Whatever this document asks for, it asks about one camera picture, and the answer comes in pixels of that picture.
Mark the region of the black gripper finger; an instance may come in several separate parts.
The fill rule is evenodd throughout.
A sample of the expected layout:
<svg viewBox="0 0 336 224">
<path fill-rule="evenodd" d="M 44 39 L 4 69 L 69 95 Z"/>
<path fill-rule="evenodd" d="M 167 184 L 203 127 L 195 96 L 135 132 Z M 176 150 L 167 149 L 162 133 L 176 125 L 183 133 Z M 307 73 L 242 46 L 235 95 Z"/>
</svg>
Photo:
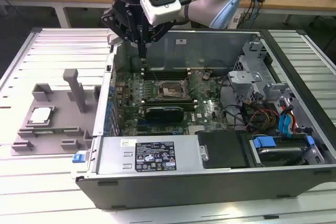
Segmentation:
<svg viewBox="0 0 336 224">
<path fill-rule="evenodd" d="M 147 44 L 159 41 L 174 25 L 176 20 L 153 27 L 148 21 L 142 25 L 142 58 L 146 58 Z"/>
<path fill-rule="evenodd" d="M 104 12 L 101 21 L 124 41 L 132 42 L 142 58 L 141 29 L 136 23 L 135 11 L 130 7 L 124 10 L 110 8 Z"/>
</svg>

